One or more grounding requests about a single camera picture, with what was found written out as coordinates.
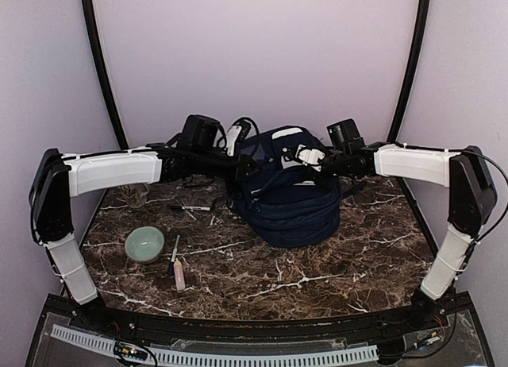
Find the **navy blue student backpack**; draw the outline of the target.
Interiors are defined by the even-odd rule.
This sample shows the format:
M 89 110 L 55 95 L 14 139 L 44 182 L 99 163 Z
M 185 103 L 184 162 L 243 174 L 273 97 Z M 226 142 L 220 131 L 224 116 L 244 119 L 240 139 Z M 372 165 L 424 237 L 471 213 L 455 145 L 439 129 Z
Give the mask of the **navy blue student backpack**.
M 340 223 L 341 182 L 289 159 L 299 146 L 328 149 L 308 129 L 283 126 L 247 138 L 239 150 L 261 167 L 251 179 L 228 182 L 232 211 L 269 245 L 294 248 L 329 238 Z

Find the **black capped white marker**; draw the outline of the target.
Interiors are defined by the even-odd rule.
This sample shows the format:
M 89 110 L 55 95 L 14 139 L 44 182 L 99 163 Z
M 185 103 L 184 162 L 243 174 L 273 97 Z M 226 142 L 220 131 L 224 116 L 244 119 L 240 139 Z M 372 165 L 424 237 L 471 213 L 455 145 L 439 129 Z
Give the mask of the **black capped white marker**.
M 211 211 L 211 207 L 188 206 L 188 205 L 168 205 L 168 209 L 173 211 Z

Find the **pink pencil-shaped eraser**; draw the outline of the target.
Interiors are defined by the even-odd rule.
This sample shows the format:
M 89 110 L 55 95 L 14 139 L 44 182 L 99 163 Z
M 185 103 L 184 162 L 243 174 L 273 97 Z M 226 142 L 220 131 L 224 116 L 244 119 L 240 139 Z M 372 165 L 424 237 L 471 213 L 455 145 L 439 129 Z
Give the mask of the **pink pencil-shaped eraser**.
M 175 278 L 175 286 L 178 292 L 184 291 L 186 288 L 186 281 L 183 271 L 183 264 L 179 259 L 176 259 L 173 264 L 173 273 Z

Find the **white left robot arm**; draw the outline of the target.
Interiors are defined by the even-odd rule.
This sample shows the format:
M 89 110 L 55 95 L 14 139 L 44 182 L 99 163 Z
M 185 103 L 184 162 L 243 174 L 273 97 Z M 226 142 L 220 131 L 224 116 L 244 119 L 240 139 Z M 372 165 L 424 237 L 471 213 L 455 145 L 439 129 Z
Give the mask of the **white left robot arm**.
M 73 200 L 113 187 L 165 184 L 193 175 L 245 180 L 260 166 L 238 148 L 239 136 L 214 118 L 192 114 L 168 141 L 97 153 L 44 152 L 29 191 L 31 235 L 92 330 L 109 329 L 112 315 L 103 308 L 75 238 Z

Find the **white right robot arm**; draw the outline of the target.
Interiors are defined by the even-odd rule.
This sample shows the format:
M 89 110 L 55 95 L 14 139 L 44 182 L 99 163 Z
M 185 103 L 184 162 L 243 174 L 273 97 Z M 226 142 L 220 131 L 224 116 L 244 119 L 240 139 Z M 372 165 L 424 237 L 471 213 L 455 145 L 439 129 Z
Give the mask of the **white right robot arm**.
M 352 119 L 328 128 L 332 149 L 293 145 L 283 155 L 317 172 L 360 179 L 397 178 L 422 196 L 422 188 L 437 198 L 437 211 L 446 222 L 443 239 L 419 290 L 440 299 L 467 268 L 475 247 L 488 234 L 486 224 L 498 202 L 489 165 L 493 162 L 477 146 L 462 149 L 430 148 L 397 141 L 364 142 Z

